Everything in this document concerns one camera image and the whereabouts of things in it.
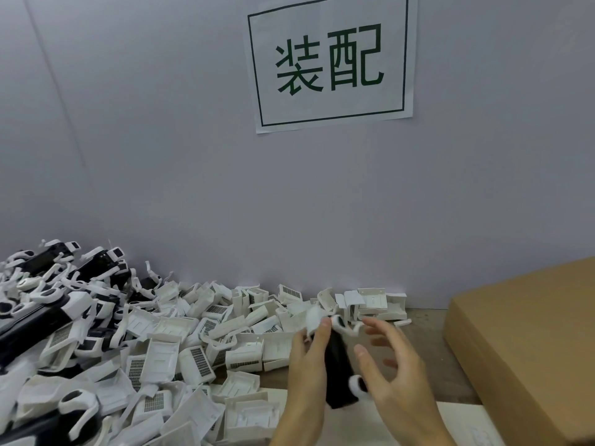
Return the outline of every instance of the fingernail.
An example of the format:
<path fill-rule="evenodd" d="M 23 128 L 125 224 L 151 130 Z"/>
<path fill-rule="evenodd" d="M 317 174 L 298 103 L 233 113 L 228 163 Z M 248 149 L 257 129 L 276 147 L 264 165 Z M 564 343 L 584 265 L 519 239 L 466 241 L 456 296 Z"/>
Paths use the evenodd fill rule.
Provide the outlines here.
<path fill-rule="evenodd" d="M 356 344 L 355 347 L 353 348 L 353 351 L 355 352 L 355 356 L 357 358 L 360 358 L 362 355 L 364 355 L 366 353 L 366 348 L 364 346 L 362 346 L 361 344 Z"/>

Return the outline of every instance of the table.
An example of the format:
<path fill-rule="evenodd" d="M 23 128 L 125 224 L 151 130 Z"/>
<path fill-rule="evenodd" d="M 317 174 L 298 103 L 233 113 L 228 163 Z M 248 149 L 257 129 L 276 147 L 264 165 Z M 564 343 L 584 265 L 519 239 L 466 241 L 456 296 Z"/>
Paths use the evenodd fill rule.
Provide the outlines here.
<path fill-rule="evenodd" d="M 409 308 L 407 313 L 413 322 L 403 327 L 403 332 L 426 363 L 428 379 L 436 400 L 461 404 L 481 404 L 459 362 L 442 337 L 446 311 Z M 383 375 L 387 379 L 394 378 L 396 371 L 382 364 L 383 358 L 391 356 L 391 351 L 388 348 L 372 347 L 369 344 L 368 336 L 363 332 L 359 338 L 346 338 L 346 343 L 349 357 L 357 374 L 359 369 L 353 355 L 353 346 L 361 343 L 372 353 Z M 226 376 L 225 368 L 218 368 L 216 374 L 217 379 L 214 383 L 223 383 Z M 261 386 L 287 389 L 287 368 L 261 373 Z"/>

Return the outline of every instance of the cardboard box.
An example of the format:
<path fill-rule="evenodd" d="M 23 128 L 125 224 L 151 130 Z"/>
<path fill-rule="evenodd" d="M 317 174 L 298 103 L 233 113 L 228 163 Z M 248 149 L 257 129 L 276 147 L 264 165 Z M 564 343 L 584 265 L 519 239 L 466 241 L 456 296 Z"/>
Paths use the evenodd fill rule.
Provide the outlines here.
<path fill-rule="evenodd" d="M 507 446 L 595 445 L 595 257 L 455 297 L 444 336 Z"/>

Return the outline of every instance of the green border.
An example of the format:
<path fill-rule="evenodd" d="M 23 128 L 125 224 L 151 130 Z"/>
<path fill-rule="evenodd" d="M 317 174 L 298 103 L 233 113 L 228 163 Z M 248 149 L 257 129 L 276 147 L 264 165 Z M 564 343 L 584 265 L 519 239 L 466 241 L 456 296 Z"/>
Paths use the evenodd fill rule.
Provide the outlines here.
<path fill-rule="evenodd" d="M 408 31 L 408 22 L 409 22 L 409 0 L 406 0 L 406 2 L 405 2 L 405 47 L 404 47 L 405 51 L 403 54 L 403 104 L 402 104 L 403 107 L 401 109 L 393 109 L 390 111 L 366 112 L 363 114 L 352 114 L 349 116 L 324 117 L 322 119 L 295 120 L 294 122 L 279 122 L 277 124 L 265 124 L 264 123 L 264 121 L 262 119 L 262 106 L 261 106 L 261 101 L 260 101 L 260 92 L 258 90 L 257 62 L 256 62 L 256 58 L 254 57 L 254 44 L 252 43 L 252 25 L 250 24 L 250 19 L 257 15 L 269 14 L 271 12 L 280 11 L 282 9 L 288 9 L 290 7 L 313 5 L 315 3 L 322 3 L 325 1 L 328 1 L 328 0 L 313 0 L 313 1 L 309 1 L 309 2 L 297 3 L 295 5 L 281 6 L 281 7 L 275 8 L 275 9 L 269 9 L 268 11 L 262 11 L 262 12 L 257 12 L 256 14 L 250 14 L 248 16 L 248 29 L 250 31 L 250 47 L 252 48 L 252 64 L 254 66 L 254 79 L 255 79 L 255 82 L 257 85 L 258 110 L 260 111 L 261 127 L 275 127 L 277 125 L 303 124 L 305 122 L 316 122 L 318 120 L 332 120 L 332 119 L 345 119 L 345 118 L 349 118 L 349 117 L 372 116 L 375 114 L 388 114 L 391 112 L 400 112 L 400 111 L 405 110 L 405 76 L 406 76 L 406 71 L 407 71 L 407 31 Z"/>

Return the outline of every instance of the left hand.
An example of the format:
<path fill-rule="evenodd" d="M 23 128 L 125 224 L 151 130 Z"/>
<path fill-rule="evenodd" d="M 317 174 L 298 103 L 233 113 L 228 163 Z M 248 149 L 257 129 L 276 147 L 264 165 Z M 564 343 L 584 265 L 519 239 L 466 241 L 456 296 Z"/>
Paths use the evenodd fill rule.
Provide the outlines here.
<path fill-rule="evenodd" d="M 289 356 L 287 404 L 272 438 L 271 446 L 314 446 L 324 423 L 327 370 L 324 351 L 331 336 L 331 320 L 323 318 L 306 351 L 305 330 L 293 337 Z"/>

